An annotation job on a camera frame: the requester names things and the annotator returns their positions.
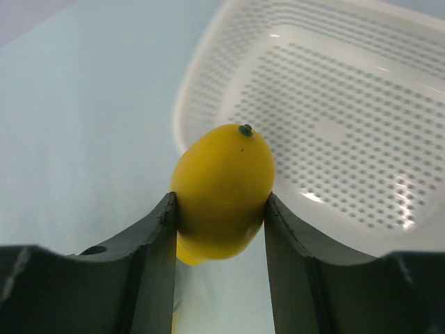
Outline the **yellow fake lemon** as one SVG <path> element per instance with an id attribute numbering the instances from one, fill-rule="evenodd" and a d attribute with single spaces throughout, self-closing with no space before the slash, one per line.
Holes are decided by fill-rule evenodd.
<path id="1" fill-rule="evenodd" d="M 249 124 L 222 125 L 179 159 L 170 190 L 177 199 L 177 258 L 191 266 L 237 256 L 264 220 L 274 158 Z"/>

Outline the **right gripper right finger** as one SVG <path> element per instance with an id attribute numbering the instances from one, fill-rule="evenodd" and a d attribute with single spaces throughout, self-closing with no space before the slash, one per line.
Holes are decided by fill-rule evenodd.
<path id="1" fill-rule="evenodd" d="M 276 333 L 443 333 L 444 254 L 373 257 L 268 198 L 265 242 Z"/>

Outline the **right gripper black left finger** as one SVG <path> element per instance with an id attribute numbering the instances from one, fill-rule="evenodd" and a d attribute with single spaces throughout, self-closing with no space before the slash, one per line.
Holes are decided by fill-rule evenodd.
<path id="1" fill-rule="evenodd" d="M 2 333 L 169 333 L 176 198 L 78 255 L 1 247 Z"/>

